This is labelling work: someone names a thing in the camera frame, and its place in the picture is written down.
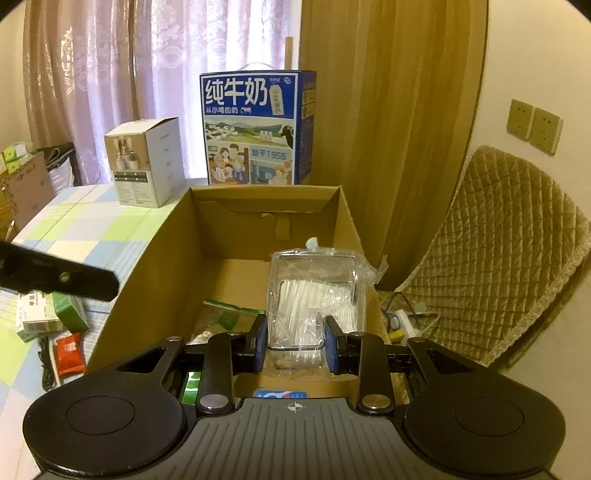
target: black circular cover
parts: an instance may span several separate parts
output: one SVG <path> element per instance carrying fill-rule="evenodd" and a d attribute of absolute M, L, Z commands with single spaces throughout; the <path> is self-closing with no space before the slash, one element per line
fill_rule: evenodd
<path fill-rule="evenodd" d="M 565 434 L 564 418 L 543 395 L 500 375 L 473 374 L 429 384 L 408 406 L 404 429 L 431 462 L 471 476 L 540 471 Z"/>
<path fill-rule="evenodd" d="M 183 433 L 183 409 L 142 375 L 89 376 L 40 397 L 22 425 L 35 459 L 57 473 L 111 476 L 168 452 Z"/>

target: crosshair symbol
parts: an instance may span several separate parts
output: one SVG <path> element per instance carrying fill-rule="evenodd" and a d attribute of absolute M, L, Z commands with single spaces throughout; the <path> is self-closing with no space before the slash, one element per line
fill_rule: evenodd
<path fill-rule="evenodd" d="M 293 413 L 298 413 L 302 408 L 305 408 L 305 406 L 295 401 L 290 403 L 287 408 L 289 408 Z"/>

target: red packet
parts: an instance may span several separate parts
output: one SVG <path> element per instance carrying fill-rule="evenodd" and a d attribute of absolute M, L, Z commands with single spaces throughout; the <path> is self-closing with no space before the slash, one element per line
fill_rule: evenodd
<path fill-rule="evenodd" d="M 84 356 L 80 348 L 80 332 L 56 340 L 57 372 L 60 377 L 78 374 L 86 370 Z"/>

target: white wall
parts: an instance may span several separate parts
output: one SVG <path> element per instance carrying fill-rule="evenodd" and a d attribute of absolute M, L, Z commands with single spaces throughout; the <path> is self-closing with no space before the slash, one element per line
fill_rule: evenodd
<path fill-rule="evenodd" d="M 485 71 L 469 154 L 491 145 L 551 175 L 591 218 L 591 23 L 567 0 L 489 0 Z M 506 132 L 512 98 L 560 115 L 554 157 Z M 509 376 L 551 398 L 567 422 L 554 463 L 591 478 L 591 278 Z"/>
<path fill-rule="evenodd" d="M 24 20 L 25 2 L 22 2 L 0 22 L 0 150 L 20 140 L 31 140 L 22 81 Z"/>

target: gray ribbed panel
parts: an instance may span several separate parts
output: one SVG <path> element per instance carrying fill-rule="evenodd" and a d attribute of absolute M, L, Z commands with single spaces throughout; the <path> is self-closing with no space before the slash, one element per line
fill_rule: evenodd
<path fill-rule="evenodd" d="M 296 402 L 303 408 L 293 412 Z M 343 398 L 247 398 L 231 415 L 200 420 L 176 452 L 125 480 L 457 478 L 418 458 L 388 420 L 358 415 Z"/>

